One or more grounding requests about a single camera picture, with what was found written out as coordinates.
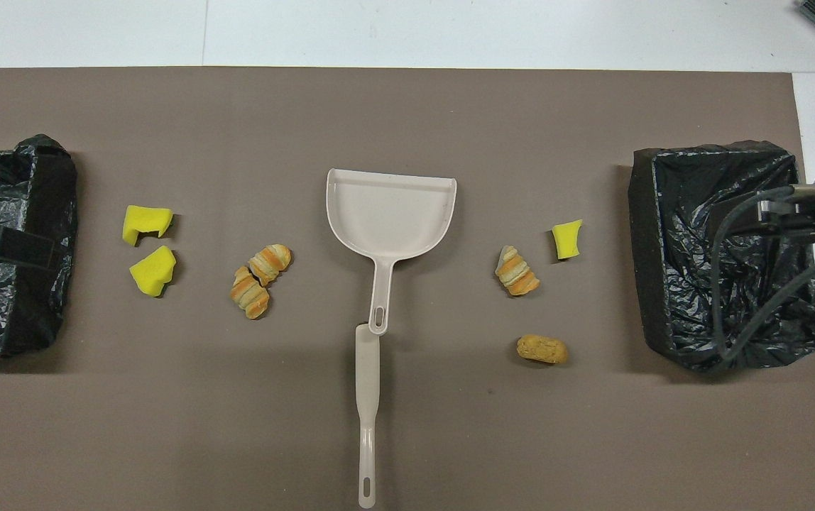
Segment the small yellow sponge piece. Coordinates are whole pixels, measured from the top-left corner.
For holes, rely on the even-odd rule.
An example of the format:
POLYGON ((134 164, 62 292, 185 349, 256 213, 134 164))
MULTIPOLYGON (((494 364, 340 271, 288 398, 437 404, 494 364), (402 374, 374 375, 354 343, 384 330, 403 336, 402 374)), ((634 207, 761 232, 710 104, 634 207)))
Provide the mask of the small yellow sponge piece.
POLYGON ((579 218, 572 222, 555 224, 552 227, 551 233, 554 239, 557 260, 569 260, 580 255, 579 233, 582 224, 583 220, 579 218))

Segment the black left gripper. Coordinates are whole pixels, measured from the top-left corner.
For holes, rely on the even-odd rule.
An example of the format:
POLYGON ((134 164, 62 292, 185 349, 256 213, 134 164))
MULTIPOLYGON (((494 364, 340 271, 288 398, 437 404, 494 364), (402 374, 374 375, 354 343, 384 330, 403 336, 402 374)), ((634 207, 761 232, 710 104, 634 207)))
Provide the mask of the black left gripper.
POLYGON ((0 224, 0 264, 51 270, 53 254, 54 243, 50 239, 0 224))

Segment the brown table mat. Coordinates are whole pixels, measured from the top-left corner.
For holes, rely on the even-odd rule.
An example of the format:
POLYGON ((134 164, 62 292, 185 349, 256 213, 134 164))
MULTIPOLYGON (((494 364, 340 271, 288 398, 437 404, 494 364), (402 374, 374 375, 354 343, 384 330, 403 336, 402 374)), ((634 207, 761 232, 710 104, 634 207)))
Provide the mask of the brown table mat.
POLYGON ((77 261, 57 343, 0 361, 0 511, 358 511, 373 265, 329 228, 333 167, 457 181, 447 235, 395 269, 374 511, 815 509, 815 353, 716 378, 654 353, 626 204, 641 148, 800 155, 789 75, 0 69, 0 149, 39 133, 79 171, 77 261), (165 235, 125 243, 131 204, 170 208, 165 235), (234 272, 274 243, 291 264, 248 319, 234 272), (539 288, 502 288, 505 245, 539 288), (128 269, 161 246, 148 297, 128 269))

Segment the notched yellow sponge piece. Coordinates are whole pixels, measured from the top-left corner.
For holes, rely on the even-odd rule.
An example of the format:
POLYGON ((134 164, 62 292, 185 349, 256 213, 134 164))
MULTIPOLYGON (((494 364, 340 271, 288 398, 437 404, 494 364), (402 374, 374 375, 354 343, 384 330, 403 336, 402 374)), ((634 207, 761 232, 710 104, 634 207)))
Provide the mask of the notched yellow sponge piece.
POLYGON ((137 246, 139 236, 165 235, 173 220, 170 208, 127 206, 121 229, 122 240, 130 246, 137 246))

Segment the black bag-lined bin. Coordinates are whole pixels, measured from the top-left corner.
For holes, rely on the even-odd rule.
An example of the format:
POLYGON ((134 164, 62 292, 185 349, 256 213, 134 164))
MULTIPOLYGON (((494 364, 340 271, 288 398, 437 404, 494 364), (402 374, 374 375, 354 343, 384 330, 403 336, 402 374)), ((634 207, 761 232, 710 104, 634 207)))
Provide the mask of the black bag-lined bin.
POLYGON ((0 264, 0 359, 53 345, 64 321, 79 232, 79 174, 47 135, 0 150, 0 224, 54 243, 53 269, 0 264))
POLYGON ((712 207, 796 184, 796 158, 767 141, 638 150, 628 187, 635 286, 645 343, 678 366, 783 368, 815 353, 815 280, 797 289, 730 361, 711 316, 712 207))

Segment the beige plastic dustpan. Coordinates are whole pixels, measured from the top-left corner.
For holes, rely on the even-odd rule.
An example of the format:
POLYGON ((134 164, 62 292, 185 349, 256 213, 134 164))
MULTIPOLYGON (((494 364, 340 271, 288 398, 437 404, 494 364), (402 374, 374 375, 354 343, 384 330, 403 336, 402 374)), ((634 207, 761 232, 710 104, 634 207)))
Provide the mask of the beige plastic dustpan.
POLYGON ((327 222, 336 239, 373 263, 368 329, 387 333, 395 265, 439 245, 454 214, 457 181, 332 168, 327 222))

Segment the striped toy croissant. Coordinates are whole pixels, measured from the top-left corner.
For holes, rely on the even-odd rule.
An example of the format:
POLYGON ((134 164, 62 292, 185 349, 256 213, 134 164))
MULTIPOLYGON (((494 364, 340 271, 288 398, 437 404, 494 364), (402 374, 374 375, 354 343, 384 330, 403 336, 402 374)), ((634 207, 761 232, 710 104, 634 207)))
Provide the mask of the striped toy croissant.
POLYGON ((494 270, 496 279, 511 297, 527 295, 540 287, 541 281, 515 246, 505 245, 494 270))
POLYGON ((248 319, 258 319, 269 308, 269 294, 246 266, 239 266, 234 272, 234 282, 230 288, 230 299, 238 305, 248 319))
POLYGON ((274 243, 267 245, 246 262, 246 268, 257 279, 261 287, 268 287, 282 272, 286 271, 292 261, 290 249, 274 243))

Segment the beige hand brush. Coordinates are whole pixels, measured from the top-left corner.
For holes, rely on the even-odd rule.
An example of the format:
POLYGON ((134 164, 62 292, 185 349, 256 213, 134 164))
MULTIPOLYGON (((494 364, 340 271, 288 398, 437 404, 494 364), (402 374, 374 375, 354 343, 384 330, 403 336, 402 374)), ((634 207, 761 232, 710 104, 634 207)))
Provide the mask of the beige hand brush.
POLYGON ((381 398, 381 341, 368 324, 355 330, 355 401, 359 417, 359 494, 362 509, 376 504, 376 414, 381 398))

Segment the brown toy bread roll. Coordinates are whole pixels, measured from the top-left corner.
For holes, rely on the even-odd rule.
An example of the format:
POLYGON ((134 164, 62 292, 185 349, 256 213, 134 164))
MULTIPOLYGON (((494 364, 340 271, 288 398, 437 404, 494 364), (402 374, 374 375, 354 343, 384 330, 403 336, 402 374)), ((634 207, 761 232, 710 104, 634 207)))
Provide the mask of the brown toy bread roll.
POLYGON ((541 334, 524 334, 517 340, 517 353, 528 361, 540 363, 567 363, 569 349, 560 339, 551 339, 541 334))

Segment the yellow sponge with green side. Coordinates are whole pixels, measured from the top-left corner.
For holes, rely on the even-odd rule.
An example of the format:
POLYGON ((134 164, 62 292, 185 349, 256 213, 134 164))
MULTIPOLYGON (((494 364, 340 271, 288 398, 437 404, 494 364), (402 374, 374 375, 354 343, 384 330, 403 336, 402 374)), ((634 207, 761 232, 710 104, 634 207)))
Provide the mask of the yellow sponge with green side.
POLYGON ((170 247, 161 246, 150 255, 132 265, 128 271, 141 293, 148 297, 161 297, 172 282, 177 259, 170 247))

